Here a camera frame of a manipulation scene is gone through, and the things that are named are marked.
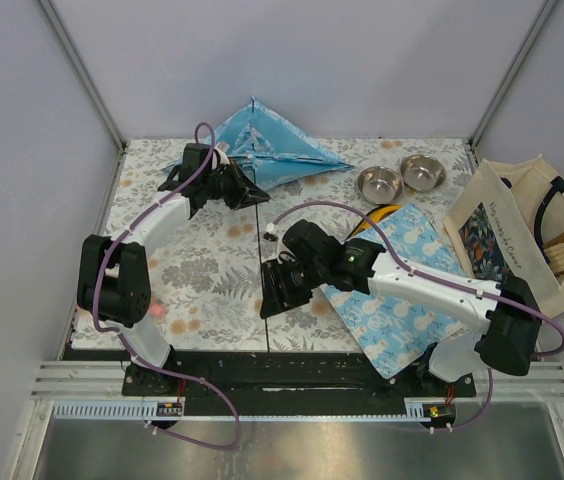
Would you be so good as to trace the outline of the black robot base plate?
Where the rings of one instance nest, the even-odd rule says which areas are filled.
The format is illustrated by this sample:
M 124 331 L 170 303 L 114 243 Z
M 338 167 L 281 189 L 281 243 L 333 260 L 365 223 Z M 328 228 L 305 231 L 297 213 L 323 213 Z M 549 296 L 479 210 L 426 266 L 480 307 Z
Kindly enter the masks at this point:
M 122 355 L 119 363 L 125 370 L 122 383 L 125 396 L 211 397 L 221 400 L 208 386 L 196 383 L 197 378 L 218 387 L 230 402 L 238 397 L 263 396 L 267 392 L 405 401 L 408 398 L 433 401 L 446 397 L 448 392 L 454 392 L 458 399 L 476 396 L 473 379 L 469 375 L 453 384 L 446 384 L 432 377 L 419 377 L 417 368 L 410 366 L 385 379 L 364 355 L 354 353 L 180 351 L 166 367 L 188 375 L 186 381 L 138 367 L 130 363 L 128 355 Z

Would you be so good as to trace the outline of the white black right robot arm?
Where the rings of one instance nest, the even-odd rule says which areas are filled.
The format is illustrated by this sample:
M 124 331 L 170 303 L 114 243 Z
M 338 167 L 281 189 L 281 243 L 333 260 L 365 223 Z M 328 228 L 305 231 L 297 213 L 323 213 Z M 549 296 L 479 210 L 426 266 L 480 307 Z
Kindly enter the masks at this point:
M 424 393 L 440 395 L 452 382 L 487 368 L 510 376 L 528 374 L 541 321 L 524 280 L 473 281 L 404 262 L 366 239 L 339 242 L 306 220 L 293 224 L 281 244 L 281 256 L 261 265 L 261 318 L 309 303 L 323 285 L 395 297 L 446 314 L 468 329 L 424 351 L 417 371 Z

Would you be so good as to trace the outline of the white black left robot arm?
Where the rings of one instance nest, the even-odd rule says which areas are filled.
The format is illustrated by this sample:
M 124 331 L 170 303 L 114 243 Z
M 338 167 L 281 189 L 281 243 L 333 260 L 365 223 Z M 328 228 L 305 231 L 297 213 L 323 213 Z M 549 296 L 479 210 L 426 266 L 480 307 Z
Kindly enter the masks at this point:
M 188 143 L 181 162 L 129 226 L 111 236 L 92 234 L 82 244 L 77 305 L 91 314 L 96 331 L 116 334 L 132 361 L 147 368 L 144 383 L 158 395 L 176 389 L 179 372 L 167 363 L 171 346 L 150 315 L 148 261 L 177 227 L 216 200 L 241 210 L 270 195 L 217 146 Z

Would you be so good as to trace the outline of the blue snowman pet tent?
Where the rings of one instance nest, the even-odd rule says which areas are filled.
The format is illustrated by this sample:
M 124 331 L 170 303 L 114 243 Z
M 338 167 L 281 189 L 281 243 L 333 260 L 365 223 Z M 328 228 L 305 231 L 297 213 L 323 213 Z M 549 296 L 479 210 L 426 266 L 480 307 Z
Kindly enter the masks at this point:
M 274 187 L 325 172 L 352 168 L 285 117 L 256 98 L 202 139 L 228 146 L 227 156 L 254 175 L 258 188 Z

